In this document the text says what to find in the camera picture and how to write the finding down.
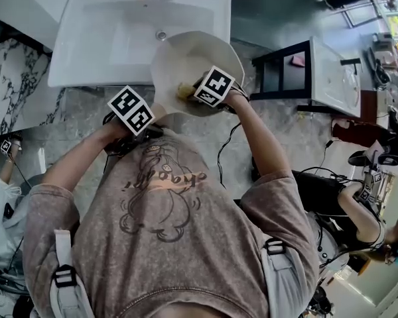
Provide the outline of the white oval-bowl sink basin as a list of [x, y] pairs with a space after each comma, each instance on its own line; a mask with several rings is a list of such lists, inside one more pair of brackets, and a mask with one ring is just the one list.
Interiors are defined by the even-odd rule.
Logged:
[[311, 100], [342, 114], [361, 116], [360, 72], [362, 65], [341, 66], [345, 58], [317, 37], [311, 41], [312, 94]]

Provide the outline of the large cream bowl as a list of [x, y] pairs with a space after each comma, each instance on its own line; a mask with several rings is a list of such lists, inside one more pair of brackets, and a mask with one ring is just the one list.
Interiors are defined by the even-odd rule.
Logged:
[[220, 38], [201, 31], [174, 35], [158, 47], [151, 63], [155, 96], [152, 112], [158, 120], [165, 115], [184, 113], [207, 117], [226, 109], [221, 102], [216, 107], [197, 100], [194, 96], [186, 101], [176, 96], [178, 85], [193, 85], [200, 81], [212, 66], [216, 66], [235, 78], [231, 89], [243, 92], [245, 72], [232, 46]]

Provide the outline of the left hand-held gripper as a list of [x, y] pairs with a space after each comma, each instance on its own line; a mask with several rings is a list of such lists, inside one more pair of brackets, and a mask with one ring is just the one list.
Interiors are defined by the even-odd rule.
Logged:
[[147, 102], [126, 85], [108, 103], [111, 112], [104, 117], [104, 124], [118, 119], [129, 130], [129, 135], [106, 146], [110, 156], [124, 156], [134, 148], [152, 139], [160, 138], [163, 129], [154, 125], [155, 116]]

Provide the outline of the marble pattern cabinet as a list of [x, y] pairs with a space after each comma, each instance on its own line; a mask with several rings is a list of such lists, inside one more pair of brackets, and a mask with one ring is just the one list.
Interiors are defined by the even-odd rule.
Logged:
[[66, 120], [66, 91], [49, 87], [51, 58], [15, 40], [0, 43], [0, 135]]

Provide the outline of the black faucet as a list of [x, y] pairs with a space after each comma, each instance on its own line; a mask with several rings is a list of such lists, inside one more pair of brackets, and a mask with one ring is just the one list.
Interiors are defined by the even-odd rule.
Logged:
[[354, 74], [357, 75], [357, 65], [361, 65], [361, 59], [360, 58], [352, 58], [352, 59], [343, 59], [340, 60], [340, 65], [341, 66], [350, 66], [352, 65], [354, 67]]

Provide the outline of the person's left forearm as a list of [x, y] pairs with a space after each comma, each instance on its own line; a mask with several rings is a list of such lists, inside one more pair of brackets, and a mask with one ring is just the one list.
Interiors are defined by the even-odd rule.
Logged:
[[117, 119], [102, 125], [47, 169], [42, 183], [72, 192], [101, 151], [130, 134]]

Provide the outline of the white rectangular sink basin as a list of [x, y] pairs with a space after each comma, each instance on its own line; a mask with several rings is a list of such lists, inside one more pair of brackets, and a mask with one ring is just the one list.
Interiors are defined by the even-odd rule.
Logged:
[[150, 83], [166, 39], [202, 31], [230, 39], [232, 0], [68, 0], [52, 53], [50, 87]]

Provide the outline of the yellow sponge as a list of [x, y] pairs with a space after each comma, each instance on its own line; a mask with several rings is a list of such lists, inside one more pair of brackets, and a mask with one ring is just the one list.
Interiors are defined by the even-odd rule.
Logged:
[[176, 96], [182, 100], [186, 101], [196, 93], [196, 88], [193, 85], [187, 83], [180, 83], [176, 92]]

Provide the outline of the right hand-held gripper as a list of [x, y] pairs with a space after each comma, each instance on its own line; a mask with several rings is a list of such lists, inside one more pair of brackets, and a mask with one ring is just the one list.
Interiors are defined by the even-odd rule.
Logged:
[[216, 107], [225, 99], [234, 82], [234, 77], [212, 66], [206, 75], [194, 84], [194, 97], [210, 107]]

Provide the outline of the brown printed t-shirt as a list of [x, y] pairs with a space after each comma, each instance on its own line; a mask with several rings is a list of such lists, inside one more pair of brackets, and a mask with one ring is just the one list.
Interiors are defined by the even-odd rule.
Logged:
[[180, 303], [299, 318], [316, 289], [318, 253], [293, 175], [263, 176], [236, 204], [170, 130], [116, 162], [84, 217], [61, 187], [36, 185], [27, 200], [23, 269], [43, 317], [53, 315], [58, 229], [74, 235], [74, 269], [99, 318], [150, 318]]

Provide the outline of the person's right forearm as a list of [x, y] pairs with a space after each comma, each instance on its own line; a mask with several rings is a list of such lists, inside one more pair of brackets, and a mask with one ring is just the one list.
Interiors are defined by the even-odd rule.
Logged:
[[236, 113], [261, 176], [286, 172], [291, 175], [288, 158], [280, 142], [267, 128], [247, 98], [231, 89], [224, 103]]

